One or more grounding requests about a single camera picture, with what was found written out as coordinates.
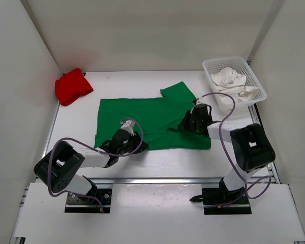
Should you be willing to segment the red t shirt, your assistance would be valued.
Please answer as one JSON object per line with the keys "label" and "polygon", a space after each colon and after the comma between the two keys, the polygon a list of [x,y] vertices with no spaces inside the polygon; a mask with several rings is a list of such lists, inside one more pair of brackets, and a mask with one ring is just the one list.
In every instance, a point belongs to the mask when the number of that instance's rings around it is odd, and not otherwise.
{"label": "red t shirt", "polygon": [[93,91],[94,89],[79,68],[70,71],[55,81],[55,94],[59,103],[63,106],[68,106]]}

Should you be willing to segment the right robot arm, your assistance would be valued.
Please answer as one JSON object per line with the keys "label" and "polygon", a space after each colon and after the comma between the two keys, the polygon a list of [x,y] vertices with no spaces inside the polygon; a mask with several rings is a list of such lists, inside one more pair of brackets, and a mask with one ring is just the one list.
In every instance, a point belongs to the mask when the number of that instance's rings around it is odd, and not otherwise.
{"label": "right robot arm", "polygon": [[245,187],[246,182],[261,168],[273,162],[275,151],[259,124],[237,128],[223,121],[212,119],[211,106],[194,105],[188,110],[177,126],[179,131],[193,132],[208,139],[217,139],[222,146],[225,142],[232,145],[235,159],[230,159],[233,169],[222,179],[218,197],[224,203],[236,198],[236,190]]}

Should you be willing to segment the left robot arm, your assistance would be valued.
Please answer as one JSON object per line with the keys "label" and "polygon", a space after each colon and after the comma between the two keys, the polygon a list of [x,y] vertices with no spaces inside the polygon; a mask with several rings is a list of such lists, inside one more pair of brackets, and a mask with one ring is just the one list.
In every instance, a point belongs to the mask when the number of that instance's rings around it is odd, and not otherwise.
{"label": "left robot arm", "polygon": [[104,141],[95,150],[87,146],[75,148],[61,141],[35,165],[34,173],[53,195],[68,192],[84,203],[92,203],[98,189],[89,178],[78,175],[77,171],[81,167],[109,168],[118,162],[119,157],[141,153],[148,147],[137,131],[131,133],[125,129],[117,130],[110,140]]}

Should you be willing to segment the green t shirt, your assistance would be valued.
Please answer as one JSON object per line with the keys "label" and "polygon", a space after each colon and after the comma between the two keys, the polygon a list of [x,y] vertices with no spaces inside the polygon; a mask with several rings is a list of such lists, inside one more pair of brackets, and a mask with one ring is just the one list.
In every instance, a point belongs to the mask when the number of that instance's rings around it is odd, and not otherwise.
{"label": "green t shirt", "polygon": [[196,98],[184,82],[160,91],[159,98],[101,99],[97,118],[95,147],[111,139],[121,126],[123,118],[130,117],[139,124],[134,131],[143,132],[143,140],[149,150],[171,148],[208,150],[211,140],[193,132],[178,131],[188,110]]}

